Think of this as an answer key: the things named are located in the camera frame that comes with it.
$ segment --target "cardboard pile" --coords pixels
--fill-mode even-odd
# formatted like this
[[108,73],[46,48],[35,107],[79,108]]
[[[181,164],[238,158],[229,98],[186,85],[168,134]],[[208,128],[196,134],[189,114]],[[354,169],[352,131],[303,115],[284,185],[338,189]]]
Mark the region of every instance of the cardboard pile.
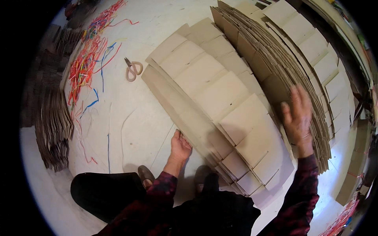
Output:
[[55,172],[68,167],[68,140],[72,139],[73,123],[64,91],[45,87],[38,99],[36,139],[46,168]]
[[263,11],[272,22],[267,25],[296,52],[322,103],[332,147],[353,123],[355,104],[344,65],[332,45],[286,1]]
[[193,147],[235,192],[270,200],[294,171],[291,145],[223,33],[209,18],[185,24],[146,62],[142,79]]
[[336,197],[336,201],[343,206],[352,199],[357,187],[362,183],[361,177],[369,153],[371,133],[369,121],[358,120],[356,143],[350,160],[348,173]]
[[354,96],[341,60],[323,35],[286,1],[264,10],[250,2],[211,7],[217,26],[243,56],[278,111],[288,88],[301,84],[313,104],[310,127],[319,173],[330,148],[345,136],[355,115]]
[[272,33],[261,23],[249,18],[260,13],[257,18],[261,19],[261,10],[253,8],[253,5],[250,8],[241,8],[249,16],[247,17],[223,2],[218,1],[218,5],[218,8],[211,8],[215,23],[230,39],[238,53],[246,59],[275,110],[280,110],[282,101],[290,103],[289,88],[293,84],[301,84],[308,92],[313,104],[310,131],[315,156],[319,172],[326,171],[327,160],[330,158],[328,128],[323,107],[306,73]]

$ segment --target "shoe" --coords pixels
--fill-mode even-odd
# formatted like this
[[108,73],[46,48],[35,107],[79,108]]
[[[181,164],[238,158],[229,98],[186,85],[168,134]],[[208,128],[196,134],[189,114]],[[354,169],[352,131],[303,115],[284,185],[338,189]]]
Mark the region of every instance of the shoe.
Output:
[[197,168],[194,175],[194,185],[196,196],[202,192],[203,184],[205,183],[205,178],[211,174],[213,171],[207,165],[201,165]]
[[155,177],[153,176],[151,171],[144,165],[141,165],[141,166],[138,167],[138,175],[139,175],[139,178],[141,179],[142,184],[143,184],[143,186],[145,187],[146,190],[149,187],[151,187],[153,182],[155,181]]

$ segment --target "flattened cardboard box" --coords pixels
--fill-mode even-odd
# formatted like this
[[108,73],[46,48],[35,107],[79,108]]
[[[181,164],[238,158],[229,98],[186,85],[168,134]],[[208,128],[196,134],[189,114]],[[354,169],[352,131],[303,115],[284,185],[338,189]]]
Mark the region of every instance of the flattened cardboard box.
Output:
[[348,173],[336,197],[336,201],[343,206],[351,200],[357,186],[362,182],[360,175],[366,163],[367,152],[371,141],[371,125],[369,121],[358,120],[357,122],[356,142]]

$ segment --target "red plaid sleeve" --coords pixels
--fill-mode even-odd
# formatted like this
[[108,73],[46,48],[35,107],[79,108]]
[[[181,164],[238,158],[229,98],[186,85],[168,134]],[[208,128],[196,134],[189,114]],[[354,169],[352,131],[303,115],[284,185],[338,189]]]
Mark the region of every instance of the red plaid sleeve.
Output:
[[167,235],[169,210],[173,207],[173,196],[177,178],[162,172],[148,189],[143,200],[135,200],[96,236],[105,235]]
[[315,155],[298,159],[298,170],[277,216],[258,236],[307,235],[318,202],[318,174]]

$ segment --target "dark cardboard stack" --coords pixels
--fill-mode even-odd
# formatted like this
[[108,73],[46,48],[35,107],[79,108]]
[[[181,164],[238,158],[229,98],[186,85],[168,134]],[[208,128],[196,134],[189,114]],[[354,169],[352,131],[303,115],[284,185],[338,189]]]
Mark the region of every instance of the dark cardboard stack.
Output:
[[68,140],[72,139],[73,123],[64,91],[45,87],[38,100],[36,138],[46,168],[55,172],[68,167]]
[[290,86],[300,84],[309,94],[313,104],[310,131],[319,173],[323,173],[328,169],[328,159],[331,157],[330,137],[323,106],[309,78],[298,62],[260,23],[221,1],[218,1],[218,6],[211,7],[214,22],[239,55],[246,59],[278,114],[282,101],[290,103]]

